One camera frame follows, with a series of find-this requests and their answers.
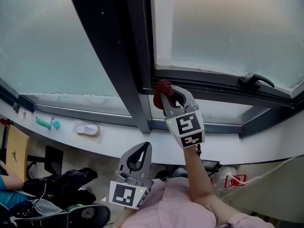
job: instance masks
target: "blue shirt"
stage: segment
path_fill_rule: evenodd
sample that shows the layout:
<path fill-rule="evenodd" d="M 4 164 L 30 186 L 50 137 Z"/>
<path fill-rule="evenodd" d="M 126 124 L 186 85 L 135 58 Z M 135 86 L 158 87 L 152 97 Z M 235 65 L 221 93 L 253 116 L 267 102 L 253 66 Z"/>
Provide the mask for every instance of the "blue shirt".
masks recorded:
<path fill-rule="evenodd" d="M 6 190 L 0 175 L 0 203 L 10 209 L 11 207 L 28 200 L 27 196 L 17 193 L 14 190 Z"/>

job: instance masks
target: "slipper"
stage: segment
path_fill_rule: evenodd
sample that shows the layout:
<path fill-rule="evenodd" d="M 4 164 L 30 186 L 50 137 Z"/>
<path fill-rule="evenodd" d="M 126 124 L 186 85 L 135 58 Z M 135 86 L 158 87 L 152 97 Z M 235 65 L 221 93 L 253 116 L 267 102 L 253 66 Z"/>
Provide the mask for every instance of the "slipper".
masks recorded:
<path fill-rule="evenodd" d="M 100 135 L 101 130 L 96 125 L 83 125 L 83 126 L 78 126 L 75 129 L 75 131 L 78 134 L 83 134 L 88 136 L 98 136 Z"/>

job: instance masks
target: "chair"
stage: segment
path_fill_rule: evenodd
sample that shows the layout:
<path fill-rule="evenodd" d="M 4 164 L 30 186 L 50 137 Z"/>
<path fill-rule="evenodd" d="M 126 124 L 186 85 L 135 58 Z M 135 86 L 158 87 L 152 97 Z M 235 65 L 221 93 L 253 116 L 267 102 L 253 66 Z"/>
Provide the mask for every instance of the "chair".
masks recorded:
<path fill-rule="evenodd" d="M 61 175 L 63 151 L 47 146 L 45 157 L 28 155 L 29 136 L 17 129 L 9 126 L 9 134 L 6 149 L 6 165 L 14 171 L 23 182 L 30 179 L 28 170 L 36 162 L 44 163 L 44 169 L 54 175 Z"/>

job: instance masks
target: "hand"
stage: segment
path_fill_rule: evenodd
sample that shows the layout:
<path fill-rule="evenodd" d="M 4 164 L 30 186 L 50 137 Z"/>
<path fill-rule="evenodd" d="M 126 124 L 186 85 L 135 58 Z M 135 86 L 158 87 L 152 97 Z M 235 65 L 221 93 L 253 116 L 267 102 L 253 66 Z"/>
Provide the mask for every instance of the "hand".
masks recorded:
<path fill-rule="evenodd" d="M 3 162 L 2 160 L 0 160 L 0 166 L 1 166 L 2 168 L 4 168 L 4 166 L 5 166 L 5 164 L 4 164 L 4 162 Z"/>

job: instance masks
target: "cable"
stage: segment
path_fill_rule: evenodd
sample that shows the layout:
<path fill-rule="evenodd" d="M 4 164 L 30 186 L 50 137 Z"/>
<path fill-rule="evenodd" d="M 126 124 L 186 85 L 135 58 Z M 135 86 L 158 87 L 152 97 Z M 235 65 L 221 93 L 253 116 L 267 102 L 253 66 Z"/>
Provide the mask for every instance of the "cable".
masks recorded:
<path fill-rule="evenodd" d="M 45 186 L 44 186 L 44 191 L 43 191 L 42 196 L 41 196 L 39 199 L 37 199 L 36 201 L 35 201 L 35 199 L 34 199 L 32 202 L 30 202 L 30 204 L 33 205 L 33 207 L 32 207 L 30 210 L 34 209 L 34 207 L 37 205 L 37 203 L 39 202 L 39 200 L 42 199 L 42 197 L 43 197 L 44 194 L 46 193 L 46 190 L 47 190 L 47 179 L 45 179 L 45 181 L 46 181 L 46 183 L 45 183 Z M 23 214 L 23 210 L 26 209 L 30 204 L 28 204 L 27 206 L 25 206 L 25 207 L 21 210 L 21 214 Z"/>
<path fill-rule="evenodd" d="M 112 224 L 114 224 L 114 223 L 107 223 L 104 227 L 107 227 L 107 226 L 112 225 Z"/>
<path fill-rule="evenodd" d="M 57 199 L 60 199 L 61 197 L 62 197 L 62 195 L 63 195 L 63 193 L 64 193 L 64 187 L 63 187 L 63 185 L 60 183 L 60 182 L 58 182 L 58 181 L 56 181 L 56 180 L 52 180 L 52 179 L 44 179 L 44 178 L 37 178 L 37 179 L 33 179 L 33 180 L 28 180 L 27 182 L 31 182 L 31 181 L 37 181 L 37 180 L 39 180 L 39 181 L 45 181 L 46 183 L 48 182 L 48 181 L 51 181 L 51 182 L 53 182 L 53 183 L 57 183 L 57 184 L 60 184 L 60 187 L 62 188 L 62 191 L 61 191 L 61 195 L 60 195 L 60 197 L 58 197 Z"/>
<path fill-rule="evenodd" d="M 272 170 L 266 172 L 266 173 L 263 174 L 262 176 L 254 177 L 253 179 L 250 179 L 250 180 L 247 180 L 247 181 L 240 181 L 239 179 L 235 178 L 235 177 L 232 176 L 231 174 L 228 174 L 228 176 L 229 176 L 230 178 L 232 178 L 232 179 L 238 181 L 239 183 L 241 183 L 241 184 L 243 184 L 243 185 L 245 185 L 245 186 L 242 186 L 241 188 L 236 189 L 236 190 L 233 191 L 232 193 L 230 193 L 230 194 L 228 194 L 228 195 L 222 197 L 221 200 L 223 200 L 224 198 L 230 196 L 231 194 L 233 194 L 233 193 L 235 193 L 235 192 L 241 190 L 241 189 L 244 188 L 244 187 L 248 187 L 251 183 L 255 182 L 255 181 L 258 180 L 258 179 L 261 179 L 261 178 L 265 177 L 265 176 L 268 175 L 269 173 L 271 173 L 271 172 L 273 172 L 273 171 L 279 169 L 281 166 L 285 165 L 286 163 L 290 162 L 291 160 L 293 160 L 293 159 L 295 159 L 295 158 L 298 158 L 298 156 L 297 156 L 297 157 L 293 157 L 293 158 L 289 158 L 288 160 L 282 162 L 280 165 L 278 165 L 277 167 L 273 168 Z"/>

